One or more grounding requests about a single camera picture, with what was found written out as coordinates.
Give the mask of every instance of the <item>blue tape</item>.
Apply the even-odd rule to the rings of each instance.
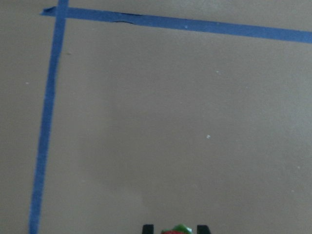
[[[55,7],[44,9],[43,16],[55,16]],[[126,22],[141,26],[219,33],[253,38],[312,43],[312,32],[244,24],[222,23],[160,16],[134,15],[111,11],[68,8],[67,18],[104,22]]]
[[[30,204],[29,234],[37,234],[39,229],[44,176],[48,157],[49,139],[55,99],[57,68],[62,50],[67,9],[68,0],[58,0],[58,7],[54,9],[56,21],[54,25],[50,64],[43,103],[34,186]]]

